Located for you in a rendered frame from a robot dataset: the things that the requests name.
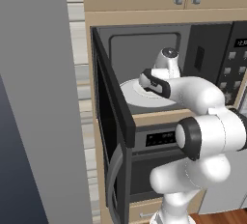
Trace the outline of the white microwave turntable plate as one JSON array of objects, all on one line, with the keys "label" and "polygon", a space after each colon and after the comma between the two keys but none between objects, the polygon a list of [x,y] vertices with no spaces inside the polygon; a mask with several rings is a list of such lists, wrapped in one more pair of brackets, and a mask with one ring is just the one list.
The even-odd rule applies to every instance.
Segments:
[{"label": "white microwave turntable plate", "polygon": [[139,84],[139,79],[131,79],[121,84],[123,96],[128,104],[139,107],[164,107],[175,104],[174,101],[162,98],[153,92],[145,91]]}]

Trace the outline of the black microwave door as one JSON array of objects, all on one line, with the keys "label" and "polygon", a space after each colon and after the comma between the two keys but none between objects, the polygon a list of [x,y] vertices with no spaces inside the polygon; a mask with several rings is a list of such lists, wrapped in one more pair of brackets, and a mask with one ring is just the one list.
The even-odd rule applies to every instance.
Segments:
[{"label": "black microwave door", "polygon": [[103,165],[106,179],[113,152],[121,145],[123,164],[114,184],[114,207],[120,224],[129,222],[131,157],[135,145],[135,128],[132,115],[111,66],[96,27],[91,29],[93,70],[95,79],[96,117],[103,148]]}]

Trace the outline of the black microwave oven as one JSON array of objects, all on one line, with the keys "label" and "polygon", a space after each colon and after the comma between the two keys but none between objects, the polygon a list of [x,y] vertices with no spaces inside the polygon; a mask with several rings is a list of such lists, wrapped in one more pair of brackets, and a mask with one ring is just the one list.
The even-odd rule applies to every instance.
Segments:
[{"label": "black microwave oven", "polygon": [[[247,21],[94,27],[120,87],[152,68],[159,52],[171,47],[178,52],[182,76],[212,82],[224,93],[226,104],[234,103],[247,71]],[[126,104],[133,115],[180,108],[177,103],[154,108]]]}]

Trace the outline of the black built-in oven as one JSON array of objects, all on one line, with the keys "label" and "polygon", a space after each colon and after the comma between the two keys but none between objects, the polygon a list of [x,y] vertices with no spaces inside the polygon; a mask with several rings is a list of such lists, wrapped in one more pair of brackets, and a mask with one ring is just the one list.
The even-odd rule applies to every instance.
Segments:
[{"label": "black built-in oven", "polygon": [[130,202],[159,198],[160,194],[151,188],[151,170],[183,158],[185,154],[177,145],[172,126],[137,132],[132,149]]}]

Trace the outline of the grey fridge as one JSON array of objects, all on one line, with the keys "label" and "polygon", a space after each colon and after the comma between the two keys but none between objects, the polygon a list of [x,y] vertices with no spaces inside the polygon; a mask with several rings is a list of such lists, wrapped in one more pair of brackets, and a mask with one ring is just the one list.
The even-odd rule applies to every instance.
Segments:
[{"label": "grey fridge", "polygon": [[0,224],[93,224],[67,0],[0,0]]}]

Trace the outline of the tan drawer front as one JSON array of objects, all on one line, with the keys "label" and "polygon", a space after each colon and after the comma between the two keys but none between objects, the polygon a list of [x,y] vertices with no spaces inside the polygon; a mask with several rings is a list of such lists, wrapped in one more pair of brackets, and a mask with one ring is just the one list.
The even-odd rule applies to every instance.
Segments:
[{"label": "tan drawer front", "polygon": [[140,218],[139,213],[157,212],[161,203],[161,198],[131,203],[129,205],[129,224],[149,224],[151,217]]}]

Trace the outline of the grey cabinet front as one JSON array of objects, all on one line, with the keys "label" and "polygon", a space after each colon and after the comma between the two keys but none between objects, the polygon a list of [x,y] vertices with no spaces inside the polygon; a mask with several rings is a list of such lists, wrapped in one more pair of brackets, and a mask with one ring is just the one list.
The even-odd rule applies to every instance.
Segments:
[{"label": "grey cabinet front", "polygon": [[224,181],[209,188],[199,214],[247,208],[247,150],[226,154],[231,174]]}]

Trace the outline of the tan wooden cabinet frame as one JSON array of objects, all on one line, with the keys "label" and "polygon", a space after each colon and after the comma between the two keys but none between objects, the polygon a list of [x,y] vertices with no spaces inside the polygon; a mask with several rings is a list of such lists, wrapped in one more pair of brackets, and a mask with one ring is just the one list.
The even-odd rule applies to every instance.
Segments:
[{"label": "tan wooden cabinet frame", "polygon": [[[104,165],[103,165],[103,148],[101,143],[101,137],[99,132],[99,125],[96,117],[96,97],[95,97],[95,79],[93,70],[93,54],[92,54],[92,35],[91,27],[93,26],[141,26],[141,25],[158,25],[159,23],[171,23],[178,24],[182,22],[213,22],[220,21],[223,14],[228,14],[229,18],[236,19],[237,16],[233,16],[233,12],[240,12],[240,18],[244,17],[247,20],[247,9],[233,9],[233,10],[200,10],[200,11],[114,11],[114,12],[85,12],[85,31],[87,38],[88,49],[88,61],[89,61],[89,78],[92,96],[92,110],[93,110],[93,124],[96,141],[96,171],[98,179],[98,194],[99,194],[99,207],[100,207],[100,224],[113,224],[110,216],[110,212],[106,207],[105,198],[105,178],[104,178]],[[247,104],[247,94],[244,91],[247,90],[247,72],[243,75],[243,82],[241,83],[237,92],[236,99],[233,106],[228,107],[242,107],[243,104]],[[137,114],[133,115],[133,121],[135,125],[154,125],[158,124],[158,121],[175,121],[176,118],[183,118],[186,115],[191,114],[188,110],[180,111],[166,111],[158,112],[155,118],[155,114]],[[206,190],[201,190],[192,199],[192,203],[188,206],[189,214],[192,217],[196,216],[199,212]]]}]

